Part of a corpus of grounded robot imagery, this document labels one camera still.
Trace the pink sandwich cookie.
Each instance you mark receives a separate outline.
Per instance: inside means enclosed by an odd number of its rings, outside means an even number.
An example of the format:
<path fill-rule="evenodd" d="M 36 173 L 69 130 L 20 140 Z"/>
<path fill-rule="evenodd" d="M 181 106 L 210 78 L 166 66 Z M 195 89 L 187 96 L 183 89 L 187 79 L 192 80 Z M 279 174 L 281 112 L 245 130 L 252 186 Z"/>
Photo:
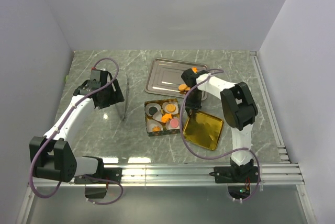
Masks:
<path fill-rule="evenodd" d="M 179 127 L 179 120 L 177 118 L 173 118 L 170 120 L 170 126 L 172 128 L 178 128 Z"/>

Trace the gold tin lid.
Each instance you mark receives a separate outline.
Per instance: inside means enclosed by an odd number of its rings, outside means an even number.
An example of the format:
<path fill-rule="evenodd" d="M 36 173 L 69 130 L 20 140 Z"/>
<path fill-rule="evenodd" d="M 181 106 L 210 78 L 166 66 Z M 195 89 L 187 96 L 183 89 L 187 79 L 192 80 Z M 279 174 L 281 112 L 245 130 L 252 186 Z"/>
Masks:
<path fill-rule="evenodd" d="M 183 135 L 185 140 L 199 147 L 214 151 L 219 143 L 224 121 L 216 116 L 199 111 L 189 115 Z"/>

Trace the green christmas cookie tin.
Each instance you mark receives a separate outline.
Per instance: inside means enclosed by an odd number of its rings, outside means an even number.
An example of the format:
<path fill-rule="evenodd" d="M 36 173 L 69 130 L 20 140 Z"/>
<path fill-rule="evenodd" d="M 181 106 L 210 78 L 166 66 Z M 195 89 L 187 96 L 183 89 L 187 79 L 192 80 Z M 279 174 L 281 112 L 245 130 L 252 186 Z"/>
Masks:
<path fill-rule="evenodd" d="M 175 98 L 153 100 L 153 101 L 147 101 L 147 102 L 144 103 L 146 132 L 147 132 L 147 120 L 148 119 L 152 119 L 152 117 L 147 116 L 147 114 L 145 112 L 145 106 L 146 106 L 146 104 L 148 104 L 148 103 L 157 103 L 157 104 L 159 104 L 161 106 L 161 110 L 160 111 L 164 115 L 164 114 L 166 114 L 166 112 L 162 109 L 162 105 L 163 105 L 164 102 L 171 102 L 171 101 L 175 101 L 175 102 L 178 103 L 177 99 L 175 99 Z M 178 118 L 180 120 L 180 107 L 179 107 L 179 105 L 178 105 L 178 114 L 172 115 L 172 118 Z M 172 134 L 178 134 L 178 133 L 180 133 L 180 128 L 176 129 L 176 130 L 167 130 L 166 127 L 165 127 L 166 123 L 163 123 L 163 122 L 159 122 L 159 123 L 163 126 L 163 130 L 162 131 L 158 131 L 158 132 L 147 132 L 147 134 L 148 134 L 149 137 L 172 135 Z"/>

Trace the black sandwich cookie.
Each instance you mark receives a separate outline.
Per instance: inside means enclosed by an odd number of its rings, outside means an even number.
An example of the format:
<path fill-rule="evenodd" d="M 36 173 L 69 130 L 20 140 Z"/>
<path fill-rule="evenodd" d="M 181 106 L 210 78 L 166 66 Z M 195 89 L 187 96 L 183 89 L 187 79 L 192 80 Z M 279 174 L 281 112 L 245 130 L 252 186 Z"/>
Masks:
<path fill-rule="evenodd" d="M 154 106 L 152 106 L 148 109 L 148 112 L 151 116 L 153 116 L 157 111 L 158 111 L 158 109 Z"/>

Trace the orange flower swirl cookie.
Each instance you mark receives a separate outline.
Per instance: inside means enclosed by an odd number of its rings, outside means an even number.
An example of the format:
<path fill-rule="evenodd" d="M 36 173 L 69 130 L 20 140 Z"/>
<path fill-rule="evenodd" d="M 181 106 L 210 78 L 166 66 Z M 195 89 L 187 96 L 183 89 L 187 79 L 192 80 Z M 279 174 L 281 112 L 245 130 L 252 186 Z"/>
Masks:
<path fill-rule="evenodd" d="M 161 130 L 161 128 L 159 126 L 155 126 L 155 127 L 152 128 L 153 132 L 157 132 L 157 131 L 160 131 L 160 130 Z"/>

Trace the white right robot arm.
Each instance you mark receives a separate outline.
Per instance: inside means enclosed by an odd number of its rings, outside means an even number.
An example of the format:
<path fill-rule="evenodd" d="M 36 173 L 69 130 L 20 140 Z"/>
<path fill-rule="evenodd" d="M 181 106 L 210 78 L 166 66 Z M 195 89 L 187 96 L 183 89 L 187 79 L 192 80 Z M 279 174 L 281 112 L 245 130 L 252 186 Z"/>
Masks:
<path fill-rule="evenodd" d="M 230 168 L 224 177 L 229 183 L 246 182 L 254 175 L 260 175 L 260 168 L 254 166 L 259 163 L 252 146 L 252 128 L 258 109 L 245 82 L 231 83 L 215 77 L 223 70 L 202 70 L 194 72 L 185 70 L 181 78 L 190 88 L 182 103 L 181 113 L 186 112 L 193 118 L 202 108 L 202 92 L 219 98 L 222 105 L 225 122 L 230 126 L 232 133 L 233 150 L 214 157 L 205 157 L 206 160 L 215 160 L 231 154 Z"/>

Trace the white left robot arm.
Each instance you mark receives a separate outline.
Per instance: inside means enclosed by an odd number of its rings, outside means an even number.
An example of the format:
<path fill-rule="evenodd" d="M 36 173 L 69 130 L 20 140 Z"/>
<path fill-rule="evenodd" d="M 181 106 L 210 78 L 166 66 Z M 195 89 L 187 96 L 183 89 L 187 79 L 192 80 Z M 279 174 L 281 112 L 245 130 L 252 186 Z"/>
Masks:
<path fill-rule="evenodd" d="M 30 176 L 69 182 L 86 175 L 93 183 L 100 183 L 105 177 L 103 160 L 93 156 L 75 157 L 71 142 L 95 109 L 124 100 L 118 80 L 108 71 L 93 68 L 90 78 L 75 89 L 70 104 L 55 125 L 42 137 L 30 141 Z"/>

